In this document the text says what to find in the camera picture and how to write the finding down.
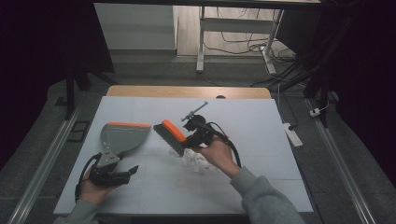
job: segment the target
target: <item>gray floor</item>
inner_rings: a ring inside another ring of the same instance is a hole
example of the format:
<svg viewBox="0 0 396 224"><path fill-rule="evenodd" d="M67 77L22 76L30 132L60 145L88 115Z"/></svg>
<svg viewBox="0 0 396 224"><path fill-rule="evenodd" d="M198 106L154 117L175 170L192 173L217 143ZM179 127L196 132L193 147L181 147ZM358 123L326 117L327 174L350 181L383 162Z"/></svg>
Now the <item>gray floor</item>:
<svg viewBox="0 0 396 224"><path fill-rule="evenodd" d="M195 58L175 57L172 55L153 56L151 54L133 55L113 53L116 75L110 75L121 84L133 85L177 85L177 86L220 86L248 87L250 84L268 79L261 58L219 58L205 60L205 72L195 73ZM281 71L286 64L277 64ZM109 85L97 77L90 76L92 89L89 92L76 90L77 99L87 97L77 122L91 122L101 97ZM256 88L266 87L270 82ZM314 206L314 213L303 213L306 223L361 223L350 200L344 184L335 169L318 132L315 121L308 114L304 86L296 86L281 94L280 111L285 121L295 123L298 119L297 134L304 146L294 148L293 152L304 177L306 189ZM0 223L6 223L13 209L24 193L46 150L59 129L65 107L56 104L59 97L65 97L64 81L49 89L49 98L34 127L25 137L21 146L0 173ZM335 103L329 106L328 120L330 131L359 184L361 191L372 209L377 223L396 223L396 190L382 173L370 152L357 136L345 125L335 112ZM70 133L61 154L49 174L39 197L35 201L26 223L51 223L56 216L52 214L63 190L64 184L73 168L82 147L83 134ZM157 223L192 222L191 219L149 218L149 217L101 217L106 223ZM244 223L247 220L227 218L196 218L200 223Z"/></svg>

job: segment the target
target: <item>table surface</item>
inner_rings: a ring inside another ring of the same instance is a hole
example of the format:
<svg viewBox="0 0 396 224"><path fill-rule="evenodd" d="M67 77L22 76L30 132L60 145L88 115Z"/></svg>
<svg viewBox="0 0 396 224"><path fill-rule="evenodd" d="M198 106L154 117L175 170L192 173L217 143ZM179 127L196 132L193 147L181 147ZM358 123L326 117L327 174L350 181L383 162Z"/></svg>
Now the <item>table surface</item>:
<svg viewBox="0 0 396 224"><path fill-rule="evenodd" d="M219 94L228 100L215 99ZM88 158L101 151L99 136L106 123L158 124L170 119L177 127L182 127L180 118L204 100L208 101L208 106L200 114L207 120L215 120L236 146L242 146L238 148L241 162L253 174L266 176L298 211L311 212L312 206L276 104L270 98L264 88L113 86L97 109L54 213L65 215L73 209L76 179ZM138 164L139 172L128 185L109 195L99 213L121 216L245 213L240 195L231 187L226 175L216 169L198 175L192 169L194 166L182 165L182 159L170 155L171 151L158 134L150 132L147 140L137 150L129 152L117 167L119 172Z"/></svg>
<svg viewBox="0 0 396 224"><path fill-rule="evenodd" d="M231 99L271 99L265 88L239 87L186 87L186 86L111 86L107 96L168 97L168 98L216 98L219 95Z"/></svg>

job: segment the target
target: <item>gray sleeve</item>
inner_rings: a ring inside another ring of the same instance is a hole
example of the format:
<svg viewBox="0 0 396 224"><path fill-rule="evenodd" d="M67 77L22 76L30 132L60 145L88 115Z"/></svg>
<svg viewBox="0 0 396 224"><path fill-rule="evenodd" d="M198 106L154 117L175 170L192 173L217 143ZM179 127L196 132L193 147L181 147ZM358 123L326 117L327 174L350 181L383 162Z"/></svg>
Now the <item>gray sleeve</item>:
<svg viewBox="0 0 396 224"><path fill-rule="evenodd" d="M242 207L252 224L304 223L289 199L264 176L256 177L243 167L230 183L241 194Z"/></svg>
<svg viewBox="0 0 396 224"><path fill-rule="evenodd" d="M98 221L93 218L98 209L99 206L94 203L78 200L69 216L58 217L53 224L97 224Z"/></svg>

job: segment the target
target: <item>table leg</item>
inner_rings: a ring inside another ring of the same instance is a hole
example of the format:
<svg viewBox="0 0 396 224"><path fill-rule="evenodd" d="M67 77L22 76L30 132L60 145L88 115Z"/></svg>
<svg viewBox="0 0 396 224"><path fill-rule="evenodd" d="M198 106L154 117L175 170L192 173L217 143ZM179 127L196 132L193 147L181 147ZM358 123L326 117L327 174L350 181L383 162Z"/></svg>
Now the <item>table leg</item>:
<svg viewBox="0 0 396 224"><path fill-rule="evenodd" d="M270 50L271 50L272 43L274 42L275 34L277 31L277 27L279 26L279 22L280 22L282 13L283 13L283 10L280 10L277 13L277 15L274 19L274 23L271 28L270 35L268 37L267 45L265 46L264 50L262 51L262 57L264 57L265 66L267 66L267 71L270 75L276 74L276 70L275 70L274 65L271 61Z"/></svg>
<svg viewBox="0 0 396 224"><path fill-rule="evenodd" d="M197 56L197 73L204 72L204 25L205 25L205 7L200 7L200 33Z"/></svg>

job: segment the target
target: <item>white wall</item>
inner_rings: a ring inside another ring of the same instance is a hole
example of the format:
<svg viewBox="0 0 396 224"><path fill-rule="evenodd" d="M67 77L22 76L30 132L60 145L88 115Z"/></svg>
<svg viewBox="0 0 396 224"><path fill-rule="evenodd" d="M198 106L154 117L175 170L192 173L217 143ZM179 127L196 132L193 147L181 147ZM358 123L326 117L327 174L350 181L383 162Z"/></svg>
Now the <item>white wall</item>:
<svg viewBox="0 0 396 224"><path fill-rule="evenodd" d="M176 49L173 6L95 3L109 49Z"/></svg>

